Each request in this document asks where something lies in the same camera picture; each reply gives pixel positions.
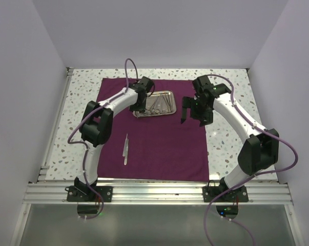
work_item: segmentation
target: metal tray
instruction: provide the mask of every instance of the metal tray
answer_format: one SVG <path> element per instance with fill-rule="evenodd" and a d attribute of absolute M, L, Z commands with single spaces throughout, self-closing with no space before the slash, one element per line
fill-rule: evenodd
<path fill-rule="evenodd" d="M 176 112 L 176 102 L 172 91 L 156 91 L 146 99 L 146 109 L 144 112 L 133 112 L 137 118 L 161 116 L 174 114 Z"/>

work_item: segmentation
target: maroon fabric mat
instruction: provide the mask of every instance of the maroon fabric mat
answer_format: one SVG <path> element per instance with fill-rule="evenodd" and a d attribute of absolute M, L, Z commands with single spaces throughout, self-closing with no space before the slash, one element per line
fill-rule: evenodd
<path fill-rule="evenodd" d="M 154 80 L 156 91 L 174 93 L 177 111 L 172 115 L 136 118 L 124 109 L 113 119 L 112 134 L 104 145 L 97 174 L 108 178 L 208 181 L 209 167 L 205 128 L 188 118 L 182 125 L 181 100 L 194 96 L 191 81 Z M 97 101 L 126 86 L 125 78 L 104 78 Z M 127 165 L 122 156 L 126 134 Z"/>

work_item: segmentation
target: purple cable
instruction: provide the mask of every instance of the purple cable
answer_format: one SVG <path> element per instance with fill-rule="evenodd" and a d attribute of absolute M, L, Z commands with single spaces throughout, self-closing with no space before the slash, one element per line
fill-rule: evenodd
<path fill-rule="evenodd" d="M 93 115 L 95 114 L 96 112 L 98 112 L 99 110 L 101 110 L 102 108 L 106 107 L 111 101 L 119 98 L 120 96 L 124 95 L 127 91 L 128 91 L 128 88 L 129 88 L 129 78 L 128 78 L 128 73 L 127 73 L 127 61 L 131 61 L 132 64 L 134 65 L 135 67 L 135 70 L 136 70 L 136 78 L 138 80 L 138 73 L 137 73 L 137 68 L 136 68 L 136 65 L 135 63 L 133 62 L 133 60 L 131 60 L 130 58 L 127 58 L 126 61 L 125 61 L 125 73 L 126 73 L 126 90 L 123 92 L 123 93 L 120 93 L 118 95 L 116 95 L 115 97 L 111 98 L 108 102 L 106 102 L 104 105 L 101 105 L 99 108 L 93 110 L 92 112 L 90 112 L 80 123 L 79 125 L 72 131 L 72 133 L 70 134 L 70 136 L 68 137 L 68 144 L 82 144 L 86 147 L 86 150 L 85 150 L 85 154 L 84 154 L 84 158 L 83 158 L 83 173 L 84 173 L 84 179 L 85 179 L 85 182 L 86 182 L 86 185 L 87 187 L 96 194 L 97 197 L 99 197 L 101 199 L 101 208 L 100 210 L 97 212 L 97 214 L 95 215 L 92 215 L 90 217 L 87 217 L 85 215 L 84 219 L 93 219 L 95 217 L 97 217 L 103 210 L 104 208 L 104 202 L 103 202 L 103 198 L 102 196 L 96 191 L 94 190 L 91 185 L 89 184 L 88 180 L 87 180 L 87 176 L 86 176 L 86 171 L 85 171 L 85 164 L 86 164 L 86 158 L 87 158 L 87 154 L 88 154 L 88 151 L 89 151 L 89 146 L 86 142 L 84 141 L 72 141 L 72 137 L 74 136 L 74 134 L 76 134 L 76 132 L 83 126 L 83 124 Z"/>
<path fill-rule="evenodd" d="M 230 86 L 232 87 L 231 102 L 232 102 L 232 104 L 234 104 L 234 102 L 235 102 L 235 100 L 234 100 L 234 85 L 232 84 L 232 82 L 231 82 L 228 78 L 226 78 L 226 77 L 224 77 L 224 76 L 221 76 L 221 75 L 218 75 L 218 74 L 208 74 L 207 76 L 213 76 L 213 77 L 222 78 L 222 79 L 224 79 L 225 81 L 227 81 L 227 82 L 230 84 Z M 220 198 L 221 196 L 225 195 L 225 194 L 228 193 L 229 191 L 232 191 L 233 189 L 235 189 L 235 188 L 237 188 L 237 187 L 239 187 L 239 186 L 244 185 L 246 182 L 250 181 L 251 179 L 253 179 L 253 178 L 256 177 L 256 176 L 260 176 L 260 175 L 263 175 L 263 174 L 269 174 L 269 173 L 284 172 L 284 171 L 287 171 L 287 170 L 293 168 L 293 167 L 297 164 L 298 159 L 299 159 L 299 156 L 298 156 L 297 151 L 295 150 L 295 148 L 294 148 L 290 143 L 288 143 L 287 141 L 285 141 L 285 140 L 283 140 L 283 139 L 281 139 L 281 138 L 279 138 L 279 137 L 277 137 L 277 136 L 272 135 L 271 133 L 268 133 L 268 132 L 266 132 L 266 131 L 264 131 L 264 130 L 262 130 L 262 129 L 256 127 L 256 126 L 254 126 L 254 124 L 241 112 L 241 110 L 237 107 L 236 104 L 234 104 L 234 108 L 235 108 L 235 110 L 242 116 L 242 118 L 243 118 L 246 122 L 248 122 L 254 129 L 256 129 L 257 131 L 259 131 L 259 132 L 261 132 L 261 133 L 263 133 L 263 134 L 265 134 L 265 135 L 267 135 L 267 136 L 269 136 L 269 137 L 271 137 L 271 138 L 273 138 L 273 139 L 275 139 L 275 140 L 278 140 L 278 141 L 282 142 L 283 144 L 285 144 L 286 146 L 288 146 L 288 147 L 293 151 L 294 156 L 295 156 L 295 160 L 294 160 L 294 162 L 293 162 L 290 166 L 288 166 L 288 167 L 286 167 L 286 168 L 282 168 L 282 169 L 275 170 L 275 171 L 265 171 L 265 172 L 256 173 L 256 174 L 250 176 L 249 178 L 247 178 L 246 180 L 242 181 L 241 183 L 238 183 L 237 185 L 235 185 L 235 186 L 229 188 L 228 190 L 226 190 L 226 191 L 220 193 L 218 196 L 216 196 L 215 198 L 213 198 L 213 199 L 211 200 L 211 202 L 210 202 L 209 205 L 207 206 L 207 209 L 205 210 L 205 213 L 204 213 L 203 227 L 204 227 L 205 235 L 206 235 L 206 237 L 207 237 L 209 243 L 210 243 L 212 246 L 214 246 L 214 243 L 212 242 L 212 240 L 211 240 L 211 238 L 210 238 L 210 236 L 209 236 L 209 234 L 208 234 L 208 232 L 207 232 L 207 215 L 208 215 L 208 211 L 209 211 L 209 209 L 210 209 L 212 203 L 214 203 L 218 198 Z M 234 222 L 234 223 L 238 224 L 239 226 L 243 227 L 243 228 L 249 233 L 249 235 L 251 236 L 251 239 L 252 239 L 252 242 L 253 242 L 253 246 L 256 246 L 256 245 L 257 245 L 257 243 L 256 243 L 256 241 L 255 241 L 255 238 L 254 238 L 253 234 L 250 232 L 250 230 L 249 230 L 248 228 L 246 228 L 246 227 L 245 227 L 244 225 L 242 225 L 240 222 L 237 222 L 237 221 L 235 221 L 235 220 L 232 220 L 232 222 Z"/>
<path fill-rule="evenodd" d="M 127 72 L 127 62 L 128 62 L 128 61 L 131 61 L 131 63 L 134 65 L 135 72 L 136 72 L 136 80 L 138 81 L 138 72 L 137 72 L 136 65 L 135 65 L 135 63 L 134 63 L 133 60 L 131 60 L 130 58 L 127 58 L 127 59 L 125 60 L 125 75 L 126 75 L 126 83 L 127 83 L 127 87 L 126 87 L 125 92 L 128 91 L 128 85 L 129 85 L 128 72 Z"/>

